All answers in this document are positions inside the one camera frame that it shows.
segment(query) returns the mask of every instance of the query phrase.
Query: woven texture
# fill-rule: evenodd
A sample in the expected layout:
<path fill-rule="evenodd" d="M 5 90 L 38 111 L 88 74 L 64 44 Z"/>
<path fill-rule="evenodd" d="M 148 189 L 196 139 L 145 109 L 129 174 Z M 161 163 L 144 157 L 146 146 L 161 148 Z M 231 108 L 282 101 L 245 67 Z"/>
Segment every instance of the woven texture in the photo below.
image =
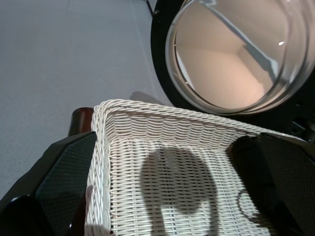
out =
<path fill-rule="evenodd" d="M 136 101 L 94 109 L 86 236 L 269 235 L 231 164 L 237 138 L 276 133 Z"/>

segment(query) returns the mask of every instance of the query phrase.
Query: gray floor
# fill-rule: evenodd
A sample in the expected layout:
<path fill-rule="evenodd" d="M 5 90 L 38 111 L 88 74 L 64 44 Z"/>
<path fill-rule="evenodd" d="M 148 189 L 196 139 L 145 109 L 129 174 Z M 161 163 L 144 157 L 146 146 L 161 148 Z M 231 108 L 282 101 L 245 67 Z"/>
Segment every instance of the gray floor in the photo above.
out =
<path fill-rule="evenodd" d="M 76 108 L 113 98 L 170 105 L 150 27 L 142 0 L 0 0 L 0 198 L 66 137 Z"/>

